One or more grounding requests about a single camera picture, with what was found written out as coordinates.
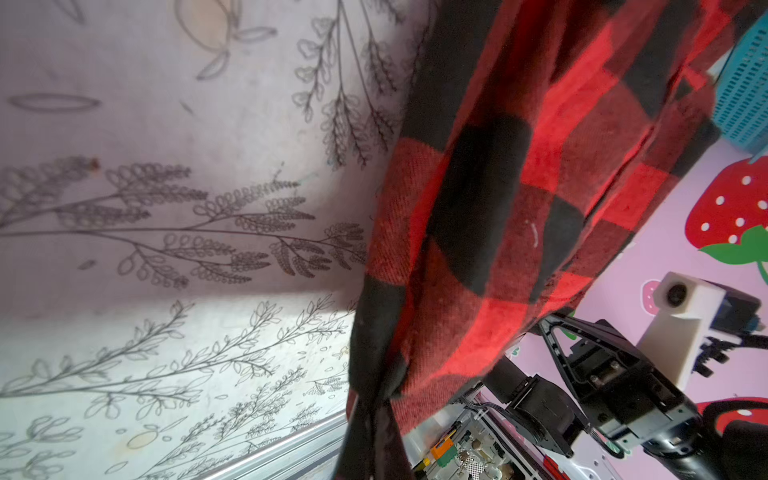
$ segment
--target camera lens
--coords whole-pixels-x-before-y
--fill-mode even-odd
[[[680,306],[688,295],[688,288],[682,283],[676,283],[667,291],[667,302],[671,306]]]

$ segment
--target floral wall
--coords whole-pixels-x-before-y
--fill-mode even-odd
[[[184,480],[343,409],[435,14],[0,2],[1,480]]]

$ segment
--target buffalo check cloth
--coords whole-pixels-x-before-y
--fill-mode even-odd
[[[443,0],[379,201],[337,478],[411,478],[401,435],[578,303],[717,139],[706,70],[764,3]]]

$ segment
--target black wire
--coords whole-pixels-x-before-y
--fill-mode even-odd
[[[730,58],[733,56],[733,53],[736,51],[736,47],[738,47],[739,44],[735,44],[733,48],[730,49],[730,53],[728,53],[728,56],[725,59],[725,63],[723,63],[723,67],[720,69],[720,73],[717,74],[717,78],[715,78],[715,85],[717,85],[717,82],[720,81],[720,77],[723,76],[723,72],[725,71],[725,67],[728,66],[728,62],[730,61]]]
[[[741,337],[741,347],[748,349],[765,349],[768,350],[768,336],[764,335],[747,335]]]
[[[504,420],[507,422],[510,422],[512,425],[518,424],[518,421],[509,412],[507,412],[506,408],[503,406],[490,402],[474,403],[471,400],[466,399],[464,396],[459,396],[458,400],[464,404],[464,407],[472,410],[473,412],[480,412],[483,409],[494,409],[496,412],[498,412],[499,415],[504,417]],[[538,432],[530,433],[533,435],[535,441],[544,441],[544,438]]]

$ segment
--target leaf line drawing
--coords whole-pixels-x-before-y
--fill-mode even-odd
[[[39,445],[69,443],[82,437],[82,427],[64,427],[69,417],[54,418],[44,415],[32,420],[29,427],[15,439],[14,432],[0,432],[0,478],[33,478],[48,480],[52,475],[64,470],[64,466],[47,463],[57,458],[67,458],[77,453],[75,450],[36,450]]]
[[[195,77],[198,81],[213,80],[226,71],[233,41],[253,44],[277,35],[272,27],[241,28],[242,0],[174,0],[174,14],[187,37],[214,55]]]
[[[100,100],[82,95],[58,93],[31,93],[12,95],[8,103],[16,108],[39,114],[69,114],[94,110]]]
[[[254,439],[290,430],[295,432],[315,422],[315,416],[320,408],[316,404],[301,409],[287,424],[277,427],[275,417],[287,405],[291,396],[290,387],[306,375],[306,370],[297,368],[289,370],[283,378],[275,383],[261,385],[247,402],[238,402],[230,408],[226,415],[214,418],[209,415],[195,424],[187,435],[182,437],[178,446],[155,462],[138,479],[170,478],[172,471],[178,472],[176,478],[182,479],[199,475],[211,465],[220,465],[234,456],[233,453],[221,457],[215,455],[231,451],[245,445],[240,455],[246,455],[262,448],[276,440],[267,439],[256,443]]]
[[[85,14],[79,0],[51,0],[56,8],[78,25],[85,25]]]
[[[369,0],[368,5],[377,12],[386,13],[395,23],[404,21],[404,15],[391,0]],[[320,125],[325,132],[323,143],[326,145],[327,163],[333,170],[346,166],[347,154],[351,154],[360,167],[365,167],[372,160],[375,149],[383,153],[389,151],[399,125],[398,117],[374,98],[389,97],[400,91],[400,73],[396,71],[389,46],[376,39],[366,3],[360,0],[359,6],[368,34],[360,51],[344,0],[336,1],[333,17],[312,19],[316,39],[303,38],[296,44],[303,58],[312,62],[294,71],[301,82],[309,85],[309,89],[298,91],[291,97],[307,123],[314,117],[315,103],[323,101],[326,88],[333,79],[333,68],[337,69],[336,95],[322,106],[324,120]],[[353,53],[356,73],[362,85],[362,101],[345,89],[341,55],[343,37],[346,37],[348,48]]]
[[[325,395],[330,392],[338,392],[339,390],[345,390],[348,388],[346,377],[348,375],[346,371],[347,363],[344,362],[342,371],[331,376],[327,376],[322,379],[310,380],[307,383],[312,383],[312,388],[304,393],[307,395]]]
[[[139,405],[136,419],[142,420],[150,413],[161,415],[166,410],[190,406],[200,399],[200,387],[213,375],[232,369],[237,375],[237,385],[247,380],[272,376],[280,367],[269,356],[274,348],[286,344],[295,345],[299,339],[306,344],[320,344],[346,333],[345,319],[354,312],[354,303],[346,311],[330,312],[334,302],[325,296],[309,302],[293,321],[284,324],[279,317],[282,311],[270,302],[259,303],[250,317],[248,327],[236,336],[224,336],[196,353],[187,350],[180,359],[154,366],[143,376],[127,376],[115,379],[112,369],[126,360],[143,361],[158,354],[158,346],[169,339],[183,339],[179,329],[193,308],[193,304],[174,303],[171,318],[164,323],[145,320],[142,327],[134,328],[134,336],[124,346],[98,350],[93,359],[75,362],[64,356],[56,369],[49,362],[37,359],[29,374],[11,379],[0,388],[0,401],[30,396],[81,394],[92,398],[84,417],[103,415],[116,419],[122,411],[122,402],[134,399]],[[275,337],[263,340],[269,326],[279,326]]]
[[[435,19],[439,9],[437,0],[427,0],[425,3],[425,20],[424,22],[420,22],[413,26],[412,37],[406,42],[406,47],[410,55],[403,58],[400,63],[403,70],[410,72],[407,85],[409,94],[413,91],[413,87],[416,85],[416,79],[422,68],[422,59],[426,53],[427,41],[429,40],[429,37],[432,36],[432,29],[435,26]]]
[[[337,360],[341,360],[341,357],[349,355],[349,344],[347,343],[345,346],[341,347],[341,349],[336,352],[332,353],[331,356],[336,358]]]
[[[367,246],[357,223],[331,224],[325,236],[317,239],[285,233],[294,229],[299,220],[315,220],[314,215],[297,210],[306,202],[305,197],[276,197],[286,190],[297,190],[298,182],[272,180],[209,199],[208,192],[176,183],[191,175],[190,168],[132,164],[104,172],[114,193],[63,204],[65,190],[87,180],[98,169],[96,165],[86,157],[68,157],[0,172],[0,239],[75,235],[122,243],[128,246],[128,252],[117,264],[118,275],[133,273],[152,285],[177,289],[188,286],[190,276],[222,284],[250,282],[250,272],[273,263],[287,275],[314,278],[318,272],[330,270],[334,263],[351,270],[351,263],[366,262]],[[195,202],[192,212],[203,221],[178,227],[122,226],[150,218],[150,207],[187,202]],[[245,210],[257,205],[263,209]],[[10,226],[43,216],[54,217],[62,228],[8,231]],[[230,228],[218,227],[225,223]],[[163,236],[155,236],[154,242],[131,236],[140,233]],[[269,253],[240,252],[211,238],[222,234],[260,237],[272,243],[268,245]],[[179,271],[182,264],[192,265],[188,275]]]
[[[120,470],[125,468],[126,465],[128,465],[127,461],[126,462],[118,462],[118,463],[112,465],[110,468],[107,468],[106,470],[104,470],[104,474],[105,475],[110,475],[110,474],[113,474],[115,472],[119,472]]]

